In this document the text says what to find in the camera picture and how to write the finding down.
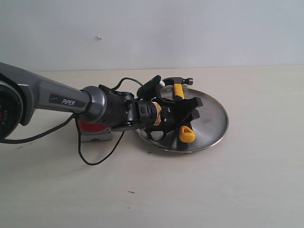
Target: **hammer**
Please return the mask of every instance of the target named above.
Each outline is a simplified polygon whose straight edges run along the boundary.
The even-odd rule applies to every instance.
[[[178,101],[185,99],[184,91],[182,89],[183,84],[192,85],[193,78],[184,79],[182,77],[168,77],[163,80],[165,86],[173,86],[173,100]],[[179,129],[179,138],[183,143],[191,143],[195,140],[195,133],[192,129],[191,123],[181,126]]]

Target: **red base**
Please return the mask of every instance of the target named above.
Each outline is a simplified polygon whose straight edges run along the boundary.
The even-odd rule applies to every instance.
[[[82,122],[78,119],[78,124],[79,124],[79,128],[84,131],[84,132],[100,132],[106,128],[108,128],[107,126],[101,125],[101,124],[96,124],[96,123],[86,123],[86,122]]]

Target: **label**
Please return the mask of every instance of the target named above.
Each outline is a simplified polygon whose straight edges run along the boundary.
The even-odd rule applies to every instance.
[[[67,105],[67,106],[73,106],[73,107],[78,107],[78,108],[83,108],[86,104],[84,102],[72,99],[72,98],[68,98],[68,97],[63,97],[60,95],[56,95],[56,94],[51,94],[49,96],[49,100],[50,103],[53,104],[58,104],[58,105]]]

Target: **metal plate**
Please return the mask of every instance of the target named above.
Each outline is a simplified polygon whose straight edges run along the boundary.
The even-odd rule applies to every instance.
[[[160,142],[150,140],[141,129],[136,130],[136,132],[145,141],[171,152],[189,153],[201,151],[217,144],[223,138],[229,125],[226,110],[216,99],[203,92],[187,87],[183,88],[183,90],[186,99],[197,96],[201,98],[204,105],[197,109],[200,118],[191,122],[196,135],[194,142],[178,143],[178,131],[168,133]],[[172,88],[166,87],[162,89],[161,95],[162,97],[172,99]],[[162,133],[153,132],[154,139],[161,138],[161,136]]]

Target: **hammer head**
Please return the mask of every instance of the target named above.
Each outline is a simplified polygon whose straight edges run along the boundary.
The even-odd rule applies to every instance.
[[[182,78],[182,77],[168,77],[163,80],[166,86],[174,85],[174,84],[187,84],[192,85],[193,84],[193,78]]]

